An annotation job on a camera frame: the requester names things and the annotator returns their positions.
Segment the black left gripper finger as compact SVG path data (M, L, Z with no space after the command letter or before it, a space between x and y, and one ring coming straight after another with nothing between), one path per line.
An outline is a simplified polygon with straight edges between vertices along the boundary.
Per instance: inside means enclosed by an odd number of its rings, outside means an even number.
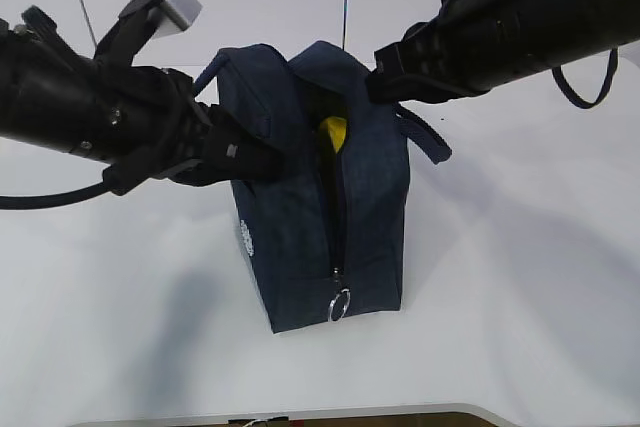
M253 136L220 105L211 106L209 120L200 157L207 174L216 181L273 181L280 176L280 151Z
M203 159L183 159L169 162L169 179L181 185L206 187L234 178L233 170L224 163Z

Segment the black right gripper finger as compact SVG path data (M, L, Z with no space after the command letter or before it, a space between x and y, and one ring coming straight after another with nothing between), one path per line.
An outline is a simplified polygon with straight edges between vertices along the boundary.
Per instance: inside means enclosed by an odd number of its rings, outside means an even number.
M371 72L365 85L369 99L374 103L419 101L445 103L465 97L465 93L440 81L417 74L386 76L377 70Z

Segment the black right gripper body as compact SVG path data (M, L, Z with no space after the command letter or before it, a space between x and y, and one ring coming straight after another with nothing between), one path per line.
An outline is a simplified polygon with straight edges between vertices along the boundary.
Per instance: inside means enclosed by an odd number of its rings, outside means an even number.
M505 83L505 0L441 0L436 17L410 27L401 40L374 53L386 76L417 74L477 97Z

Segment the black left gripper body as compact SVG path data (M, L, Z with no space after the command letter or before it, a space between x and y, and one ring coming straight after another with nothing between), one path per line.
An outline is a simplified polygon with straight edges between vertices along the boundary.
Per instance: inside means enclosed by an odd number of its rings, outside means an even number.
M159 121L159 133L102 172L104 187L117 196L126 195L149 179L168 179L202 162L204 138L211 122L195 101L193 79L165 69L160 80L167 89L169 110Z

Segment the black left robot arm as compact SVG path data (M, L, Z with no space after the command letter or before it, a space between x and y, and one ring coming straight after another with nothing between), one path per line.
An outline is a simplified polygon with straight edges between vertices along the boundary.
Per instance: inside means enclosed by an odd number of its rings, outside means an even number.
M105 164L101 184L115 195L151 179L200 187L281 173L283 155L197 101L189 75L73 58L30 25L1 24L2 137Z

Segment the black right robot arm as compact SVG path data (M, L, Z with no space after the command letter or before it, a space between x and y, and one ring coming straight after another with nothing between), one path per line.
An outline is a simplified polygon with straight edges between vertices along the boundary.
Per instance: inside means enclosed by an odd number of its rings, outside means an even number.
M441 0L375 52L366 87L376 103L478 97L638 38L639 0Z

